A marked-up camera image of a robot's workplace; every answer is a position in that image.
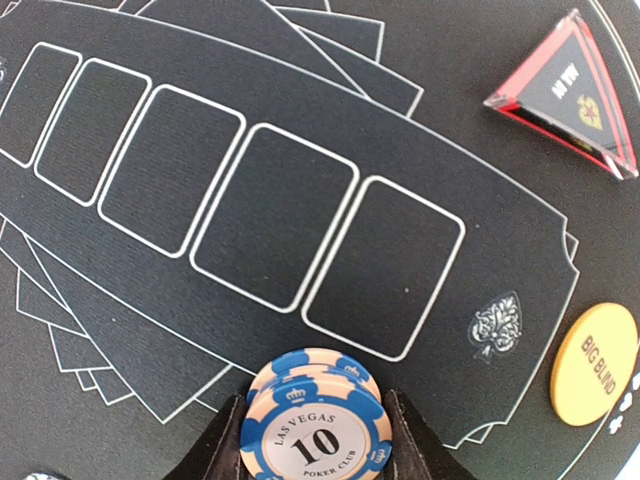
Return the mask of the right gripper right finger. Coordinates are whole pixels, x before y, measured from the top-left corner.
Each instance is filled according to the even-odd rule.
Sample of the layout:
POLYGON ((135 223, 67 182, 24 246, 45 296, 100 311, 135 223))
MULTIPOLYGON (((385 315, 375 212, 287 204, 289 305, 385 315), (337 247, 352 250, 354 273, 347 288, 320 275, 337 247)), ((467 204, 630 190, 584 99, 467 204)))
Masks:
POLYGON ((383 397, 383 406, 393 433, 392 453, 383 469, 383 479, 475 479, 442 445, 403 391, 390 389, 383 397))

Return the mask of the orange big blind button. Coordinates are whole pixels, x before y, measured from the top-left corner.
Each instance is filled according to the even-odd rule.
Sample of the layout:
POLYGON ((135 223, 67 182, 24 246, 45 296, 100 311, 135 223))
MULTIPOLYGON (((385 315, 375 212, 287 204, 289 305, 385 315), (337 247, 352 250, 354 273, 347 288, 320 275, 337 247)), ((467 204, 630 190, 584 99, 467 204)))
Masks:
POLYGON ((623 394, 638 349, 638 327, 626 307, 600 303, 585 311, 554 360, 550 399, 557 416, 574 427, 600 419, 623 394))

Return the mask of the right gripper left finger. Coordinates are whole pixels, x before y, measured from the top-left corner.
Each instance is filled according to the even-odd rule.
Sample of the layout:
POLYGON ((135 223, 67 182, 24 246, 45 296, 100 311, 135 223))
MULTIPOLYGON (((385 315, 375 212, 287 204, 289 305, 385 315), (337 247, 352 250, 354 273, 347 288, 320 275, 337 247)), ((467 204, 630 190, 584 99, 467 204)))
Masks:
POLYGON ((246 398, 231 395, 186 456, 163 480, 239 480, 248 471, 240 454, 246 398))

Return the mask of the small blue ten chip stack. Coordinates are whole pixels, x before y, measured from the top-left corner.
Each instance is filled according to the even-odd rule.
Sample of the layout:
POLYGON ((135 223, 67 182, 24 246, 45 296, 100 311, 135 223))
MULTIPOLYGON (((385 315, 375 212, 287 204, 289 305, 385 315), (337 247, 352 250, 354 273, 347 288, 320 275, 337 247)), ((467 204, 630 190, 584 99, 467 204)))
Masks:
POLYGON ((344 353, 294 350, 251 383, 240 454, 255 479, 375 479, 392 443, 378 384, 344 353))

